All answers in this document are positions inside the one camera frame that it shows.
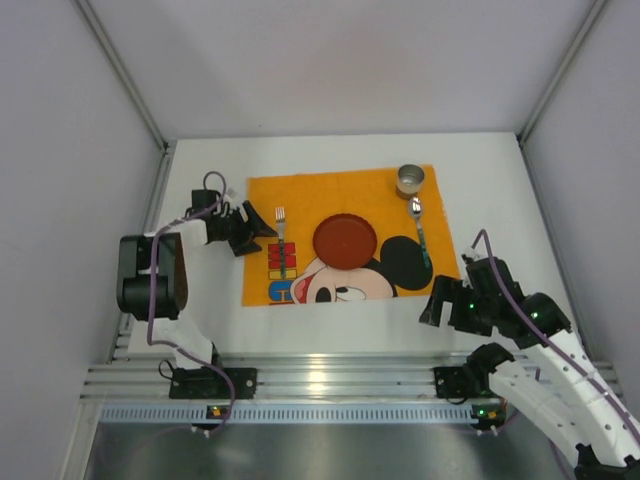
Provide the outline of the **fork with green handle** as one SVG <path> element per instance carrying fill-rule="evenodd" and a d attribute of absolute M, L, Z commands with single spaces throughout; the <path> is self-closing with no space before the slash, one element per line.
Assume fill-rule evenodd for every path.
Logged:
<path fill-rule="evenodd" d="M 275 208 L 275 220 L 278 232 L 279 241 L 279 254 L 280 254 L 280 274 L 281 278 L 286 278 L 286 254 L 285 254 L 285 228 L 286 228 L 286 214 L 283 207 Z"/>

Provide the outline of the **orange cartoon mouse placemat cloth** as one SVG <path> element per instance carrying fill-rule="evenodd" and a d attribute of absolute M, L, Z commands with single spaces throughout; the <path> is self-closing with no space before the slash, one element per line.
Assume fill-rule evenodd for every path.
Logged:
<path fill-rule="evenodd" d="M 262 251 L 245 259 L 243 306 L 421 296 L 431 293 L 436 276 L 458 277 L 435 170 L 429 165 L 423 170 L 426 178 L 418 197 L 431 268 L 425 267 L 408 203 L 396 194 L 394 168 L 249 179 L 248 199 L 264 220 L 274 222 L 275 208 L 285 209 L 286 278 L 280 274 L 278 236 L 258 239 Z M 377 234 L 375 255 L 362 268 L 338 270 L 316 257 L 314 231 L 339 213 L 364 218 Z"/>

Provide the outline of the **spoon with green handle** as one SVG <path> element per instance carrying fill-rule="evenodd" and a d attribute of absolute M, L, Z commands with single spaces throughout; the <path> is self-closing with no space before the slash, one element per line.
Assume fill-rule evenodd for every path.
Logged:
<path fill-rule="evenodd" d="M 423 229 L 423 226 L 422 226 L 423 207 L 422 207 L 421 200 L 417 196 L 413 196 L 413 197 L 411 197 L 409 199 L 409 201 L 408 201 L 408 213 L 409 213 L 410 217 L 413 219 L 413 221 L 415 223 L 415 226 L 416 226 L 416 231 L 417 231 L 417 235 L 418 235 L 419 244 L 420 244 L 420 247 L 421 247 L 421 251 L 422 251 L 422 256 L 423 256 L 423 261 L 424 261 L 425 267 L 426 268 L 431 268 L 432 267 L 432 262 L 431 262 L 430 255 L 429 255 L 428 250 L 427 250 L 427 244 L 426 244 L 424 229 Z"/>

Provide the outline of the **red round plate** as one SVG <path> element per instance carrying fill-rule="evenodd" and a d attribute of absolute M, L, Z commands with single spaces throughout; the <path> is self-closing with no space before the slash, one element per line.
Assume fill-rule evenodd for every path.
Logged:
<path fill-rule="evenodd" d="M 364 267 L 375 255 L 378 238 L 364 218 L 350 214 L 332 215 L 317 226 L 312 238 L 316 257 L 338 270 Z"/>

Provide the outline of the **silver metal cup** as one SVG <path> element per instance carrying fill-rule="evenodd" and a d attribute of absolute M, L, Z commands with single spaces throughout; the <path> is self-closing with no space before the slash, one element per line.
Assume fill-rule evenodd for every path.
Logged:
<path fill-rule="evenodd" d="M 396 194 L 402 199 L 417 196 L 422 189 L 426 175 L 423 168 L 415 164 L 404 164 L 397 170 Z"/>

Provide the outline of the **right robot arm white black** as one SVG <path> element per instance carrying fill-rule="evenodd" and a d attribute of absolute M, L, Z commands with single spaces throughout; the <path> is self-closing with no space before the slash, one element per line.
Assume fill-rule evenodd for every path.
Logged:
<path fill-rule="evenodd" d="M 488 343 L 460 366 L 435 368 L 437 397 L 454 404 L 505 400 L 546 435 L 578 479 L 638 478 L 639 422 L 589 359 L 556 302 L 544 293 L 524 294 L 501 259 L 465 262 L 466 279 L 435 278 L 420 323 L 439 325 L 444 304 L 450 304 L 449 326 L 512 340 L 555 388 L 547 390 L 505 347 Z"/>

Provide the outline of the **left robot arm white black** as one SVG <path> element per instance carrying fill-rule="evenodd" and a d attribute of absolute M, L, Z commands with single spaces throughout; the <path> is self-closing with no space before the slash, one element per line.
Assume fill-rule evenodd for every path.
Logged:
<path fill-rule="evenodd" d="M 196 189 L 182 217 L 155 232 L 120 239 L 117 305 L 146 325 L 149 346 L 171 349 L 178 368 L 220 370 L 214 343 L 182 314 L 189 298 L 187 257 L 213 242 L 246 256 L 262 250 L 258 238 L 276 235 L 250 201 L 234 205 L 224 191 Z"/>

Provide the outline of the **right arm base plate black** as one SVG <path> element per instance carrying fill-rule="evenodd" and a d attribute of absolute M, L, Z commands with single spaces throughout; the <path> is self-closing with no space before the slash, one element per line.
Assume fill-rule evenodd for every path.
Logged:
<path fill-rule="evenodd" d="M 488 395 L 484 380 L 468 366 L 441 366 L 433 369 L 436 396 L 462 403 Z"/>

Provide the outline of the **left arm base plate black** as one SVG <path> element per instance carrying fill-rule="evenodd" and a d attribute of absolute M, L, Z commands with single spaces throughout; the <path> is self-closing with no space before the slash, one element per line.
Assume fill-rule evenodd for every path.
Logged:
<path fill-rule="evenodd" d="M 172 373 L 169 398 L 174 400 L 230 400 L 231 388 L 235 398 L 254 398 L 257 387 L 256 368 L 225 368 L 225 377 L 208 368 L 197 370 L 176 369 Z"/>

